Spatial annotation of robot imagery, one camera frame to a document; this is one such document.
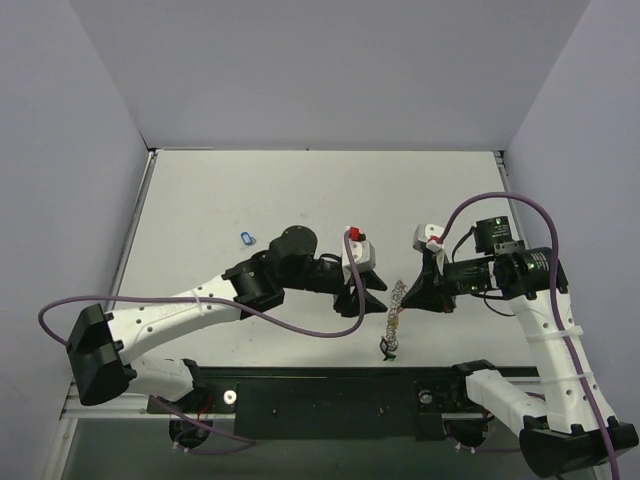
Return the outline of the metal keyring disc with rings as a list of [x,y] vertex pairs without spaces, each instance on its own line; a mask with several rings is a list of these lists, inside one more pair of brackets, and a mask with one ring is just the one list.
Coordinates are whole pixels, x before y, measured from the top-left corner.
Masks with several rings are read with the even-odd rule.
[[402,311],[401,303],[407,290],[408,290],[407,285],[404,283],[403,280],[399,279],[395,282],[394,287],[391,291],[390,305],[387,312],[387,324],[385,327],[385,334],[383,336],[387,340],[387,342],[390,344],[391,354],[394,354],[399,347],[399,343],[397,339],[399,323],[398,325],[392,325],[389,322],[389,319],[394,316],[399,317]]

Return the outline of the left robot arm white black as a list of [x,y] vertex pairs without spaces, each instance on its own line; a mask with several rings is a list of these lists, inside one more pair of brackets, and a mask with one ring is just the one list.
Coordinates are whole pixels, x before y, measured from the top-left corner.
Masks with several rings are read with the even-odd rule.
[[254,254],[191,292],[166,299],[130,300],[126,309],[99,304],[79,314],[66,344],[79,400],[107,403],[124,393],[158,397],[184,412],[212,400],[201,368],[190,359],[163,359],[149,351],[210,326],[244,320],[280,306],[286,290],[327,294],[344,318],[363,321],[386,306],[376,274],[375,249],[355,227],[346,229],[340,255],[317,254],[309,228],[295,225]]

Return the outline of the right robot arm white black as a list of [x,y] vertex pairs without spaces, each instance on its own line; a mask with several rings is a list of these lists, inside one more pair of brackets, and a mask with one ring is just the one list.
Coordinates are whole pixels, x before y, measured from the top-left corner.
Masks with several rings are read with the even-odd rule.
[[402,308],[450,313],[460,295],[499,293],[524,332],[543,390],[536,399],[488,361],[470,361],[457,365],[460,376],[447,383],[449,402],[459,409],[481,406],[508,426],[527,465],[543,479],[602,465],[637,447],[635,427],[618,420],[590,369],[564,273],[549,280],[551,249],[526,248],[513,238],[507,217],[494,217],[474,226],[477,258],[452,262],[439,242],[443,232],[433,224],[417,227],[413,247],[422,268]]

